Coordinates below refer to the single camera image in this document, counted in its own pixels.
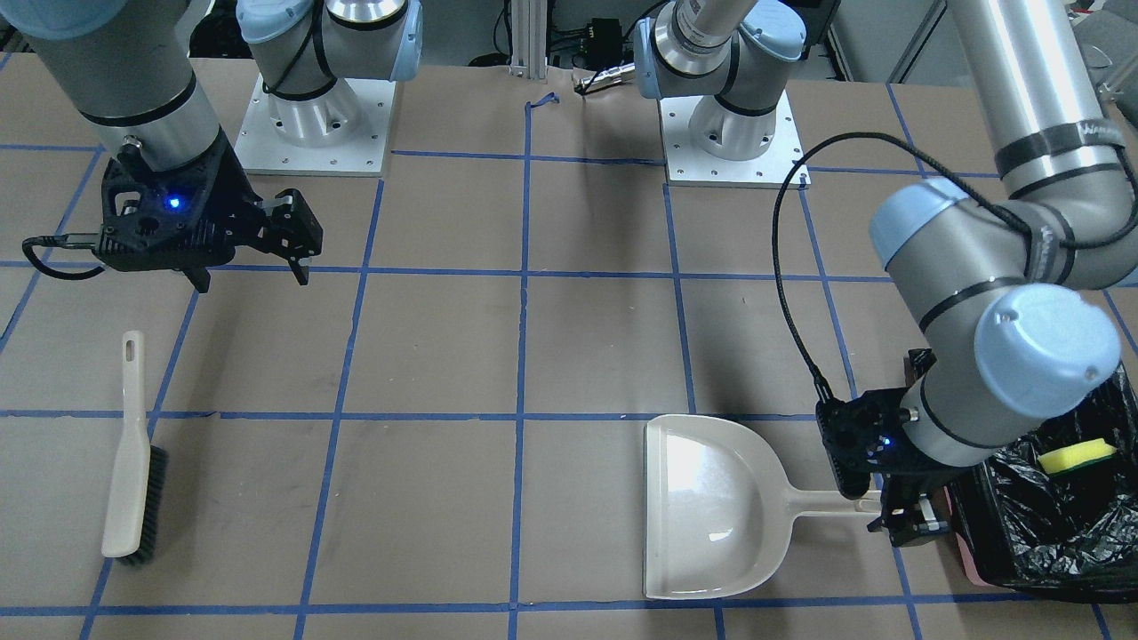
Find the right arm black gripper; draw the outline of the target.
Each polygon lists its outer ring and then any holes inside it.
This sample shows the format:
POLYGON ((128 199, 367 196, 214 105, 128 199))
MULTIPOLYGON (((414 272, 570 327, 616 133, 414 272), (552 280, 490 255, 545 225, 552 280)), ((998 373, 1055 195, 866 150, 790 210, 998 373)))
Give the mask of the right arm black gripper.
POLYGON ((123 145, 104 173, 101 200, 94 259, 122 272, 175 270, 203 294, 208 268, 236 259, 241 244, 258 244, 259 232, 261 251, 284 260, 300 286, 324 251, 324 227, 304 195, 288 188, 259 206, 224 133, 199 157, 160 172, 123 145))

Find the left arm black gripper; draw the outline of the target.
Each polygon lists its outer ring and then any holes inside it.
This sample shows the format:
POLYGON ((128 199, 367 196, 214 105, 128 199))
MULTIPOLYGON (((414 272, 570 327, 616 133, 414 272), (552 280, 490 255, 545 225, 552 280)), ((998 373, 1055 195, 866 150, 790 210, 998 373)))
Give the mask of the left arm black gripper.
POLYGON ((859 499, 879 474, 879 517, 869 533, 885 533, 894 548, 926 544, 953 534, 945 487, 955 471, 934 473, 934 462, 905 432, 910 410, 906 388, 867 389, 851 401, 825 397, 816 405, 820 440, 838 493, 859 499))

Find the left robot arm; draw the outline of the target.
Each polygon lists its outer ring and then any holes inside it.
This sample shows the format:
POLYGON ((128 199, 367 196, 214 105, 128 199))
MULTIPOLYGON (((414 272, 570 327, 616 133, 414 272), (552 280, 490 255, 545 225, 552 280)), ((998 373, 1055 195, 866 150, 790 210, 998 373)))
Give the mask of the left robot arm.
POLYGON ((884 132, 846 132, 773 170, 773 288, 813 381, 830 469, 848 499, 885 486, 873 532, 896 547, 934 538, 934 491, 1044 421, 1077 408, 1121 360, 1120 336, 1081 297, 1135 280, 1135 169, 1061 1, 947 1, 982 110, 1004 200, 884 132), (874 140, 932 175, 869 222, 934 360, 905 388, 838 400, 794 323, 781 265, 781 210, 822 153, 874 140))

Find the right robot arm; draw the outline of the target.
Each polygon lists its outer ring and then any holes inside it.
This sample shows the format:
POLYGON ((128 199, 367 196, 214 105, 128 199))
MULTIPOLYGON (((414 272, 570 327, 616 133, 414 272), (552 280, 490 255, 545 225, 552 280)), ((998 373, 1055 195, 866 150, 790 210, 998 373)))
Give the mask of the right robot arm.
POLYGON ((259 89, 232 145, 179 36, 184 1, 5 1, 3 17, 109 151, 100 229, 30 236, 28 264, 65 281, 171 270, 196 292, 240 246, 310 282, 324 228, 299 190, 259 197, 245 172, 379 173, 393 98, 376 89, 417 77, 424 20, 419 1, 239 1, 259 89))

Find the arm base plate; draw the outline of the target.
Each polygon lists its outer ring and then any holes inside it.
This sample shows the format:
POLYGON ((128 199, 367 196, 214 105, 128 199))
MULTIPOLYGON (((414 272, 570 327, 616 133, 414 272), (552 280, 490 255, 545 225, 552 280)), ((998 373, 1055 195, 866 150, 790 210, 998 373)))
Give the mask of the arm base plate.
POLYGON ((776 189, 805 153, 786 91, 767 114, 743 116, 712 96, 658 101, 674 187, 776 189))
POLYGON ((256 82, 233 149, 259 175, 382 177, 401 84, 343 77, 329 92, 292 101, 256 82))

